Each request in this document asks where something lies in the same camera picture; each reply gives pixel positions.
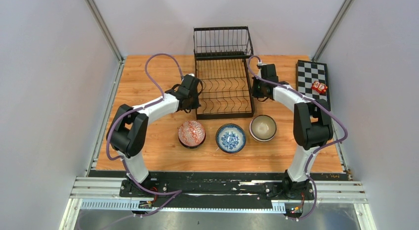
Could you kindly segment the black wire dish rack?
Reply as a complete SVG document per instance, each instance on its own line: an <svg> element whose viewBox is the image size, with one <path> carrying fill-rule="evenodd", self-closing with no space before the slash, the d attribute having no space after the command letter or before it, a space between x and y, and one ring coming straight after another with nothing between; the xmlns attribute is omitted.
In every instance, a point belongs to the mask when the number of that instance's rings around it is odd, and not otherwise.
<svg viewBox="0 0 419 230"><path fill-rule="evenodd" d="M203 83L199 120L250 118L255 106L247 60L253 55L247 26L196 27L195 75Z"/></svg>

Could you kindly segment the blue floral bowl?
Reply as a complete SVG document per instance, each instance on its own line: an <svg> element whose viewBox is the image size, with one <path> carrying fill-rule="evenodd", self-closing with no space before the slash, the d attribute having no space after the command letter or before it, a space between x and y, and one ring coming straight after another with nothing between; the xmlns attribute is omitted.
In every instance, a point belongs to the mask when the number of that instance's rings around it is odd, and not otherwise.
<svg viewBox="0 0 419 230"><path fill-rule="evenodd" d="M246 145L244 130L237 124L222 125L216 132L215 141L220 150L225 153L238 153Z"/></svg>

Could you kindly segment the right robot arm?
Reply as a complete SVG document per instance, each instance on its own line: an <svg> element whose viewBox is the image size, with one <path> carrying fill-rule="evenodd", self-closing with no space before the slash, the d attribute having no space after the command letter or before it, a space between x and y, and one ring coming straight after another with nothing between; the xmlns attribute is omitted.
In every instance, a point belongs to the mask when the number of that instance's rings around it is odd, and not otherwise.
<svg viewBox="0 0 419 230"><path fill-rule="evenodd" d="M274 64L259 63L253 75L252 95L276 101L293 113L293 136L297 149L283 179L282 192L295 199L309 185L318 149L333 137L332 122L324 99L313 100L280 82Z"/></svg>

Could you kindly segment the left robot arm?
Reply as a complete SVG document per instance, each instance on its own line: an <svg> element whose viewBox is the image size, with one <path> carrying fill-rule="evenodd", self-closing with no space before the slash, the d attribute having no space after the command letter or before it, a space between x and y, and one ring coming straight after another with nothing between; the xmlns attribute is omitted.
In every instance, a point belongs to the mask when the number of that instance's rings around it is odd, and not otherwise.
<svg viewBox="0 0 419 230"><path fill-rule="evenodd" d="M146 180L149 170L142 155L148 126L169 114L199 108L202 89L202 81L187 74L180 84L150 102L123 104L118 108L106 136L106 153L110 160L122 160L128 177L134 181L132 190L138 196L145 197L151 192L151 183Z"/></svg>

